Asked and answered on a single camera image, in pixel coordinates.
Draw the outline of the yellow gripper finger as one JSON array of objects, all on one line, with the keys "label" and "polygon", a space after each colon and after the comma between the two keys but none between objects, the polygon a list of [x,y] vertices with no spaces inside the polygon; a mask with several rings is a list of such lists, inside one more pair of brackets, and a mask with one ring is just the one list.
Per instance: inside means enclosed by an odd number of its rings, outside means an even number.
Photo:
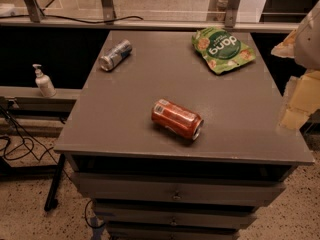
[{"label": "yellow gripper finger", "polygon": [[299,130],[320,108],[320,71],[291,76],[286,84],[279,125]]},{"label": "yellow gripper finger", "polygon": [[280,58],[294,58],[294,46],[297,30],[293,30],[289,35],[272,50],[271,54]]}]

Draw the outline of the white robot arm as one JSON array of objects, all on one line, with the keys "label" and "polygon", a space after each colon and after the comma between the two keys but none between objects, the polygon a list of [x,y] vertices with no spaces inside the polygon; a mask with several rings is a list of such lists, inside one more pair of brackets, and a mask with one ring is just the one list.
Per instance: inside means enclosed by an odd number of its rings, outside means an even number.
[{"label": "white robot arm", "polygon": [[320,109],[320,1],[271,54],[292,58],[306,72],[291,77],[285,88],[279,124],[288,129],[300,129]]}]

